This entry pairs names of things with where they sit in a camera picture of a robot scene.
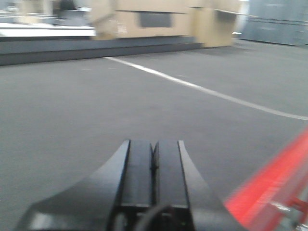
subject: red panel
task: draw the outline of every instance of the red panel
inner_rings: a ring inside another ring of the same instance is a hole
[[[270,202],[290,205],[308,184],[308,129],[264,166],[227,202],[250,231],[271,231],[281,214]]]

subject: stacked cardboard box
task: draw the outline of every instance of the stacked cardboard box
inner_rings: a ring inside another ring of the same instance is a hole
[[[239,0],[187,0],[190,17],[190,34],[203,47],[230,46]]]
[[[186,0],[92,0],[96,39],[189,34]]]

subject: white floor line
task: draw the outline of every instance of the white floor line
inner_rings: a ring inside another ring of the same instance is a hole
[[[245,100],[237,99],[237,98],[234,98],[232,96],[225,95],[225,94],[219,93],[217,91],[214,91],[214,90],[211,90],[211,89],[208,89],[208,88],[204,88],[204,87],[201,87],[199,85],[196,85],[196,84],[193,84],[193,83],[190,83],[190,82],[169,76],[169,75],[164,74],[162,72],[155,71],[153,69],[150,69],[150,68],[138,65],[138,64],[130,63],[130,62],[127,62],[127,61],[124,61],[124,60],[121,60],[121,59],[112,58],[112,57],[104,57],[104,58],[118,62],[118,63],[121,63],[121,64],[125,64],[127,66],[137,68],[139,70],[151,73],[153,75],[159,76],[159,77],[167,79],[169,81],[184,85],[186,87],[193,88],[195,90],[201,91],[203,93],[206,93],[206,94],[209,94],[209,95],[212,95],[212,96],[224,99],[224,100],[228,100],[228,101],[233,102],[233,103],[237,103],[237,104],[240,104],[240,105],[243,105],[243,106],[246,106],[246,107],[250,107],[250,108],[260,110],[260,111],[263,111],[263,112],[266,112],[266,113],[274,114],[274,115],[277,115],[277,116],[279,115],[279,116],[284,116],[284,117],[287,117],[287,118],[308,121],[308,116],[294,115],[294,114],[290,114],[290,113],[286,113],[286,112],[281,112],[281,111],[278,111],[278,110],[275,110],[275,109],[271,109],[271,108],[268,108],[268,107],[264,107],[264,106],[261,106],[261,105],[255,104],[255,103],[250,103],[250,102],[247,102]]]

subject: warehouse floor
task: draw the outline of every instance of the warehouse floor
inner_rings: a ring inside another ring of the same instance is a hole
[[[1,231],[124,139],[184,140],[225,200],[307,125],[307,49],[237,40],[118,59],[0,67]]]

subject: white platform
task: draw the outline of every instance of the white platform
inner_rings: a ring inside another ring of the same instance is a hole
[[[90,26],[53,26],[50,24],[0,23],[0,37],[78,37],[95,36]]]

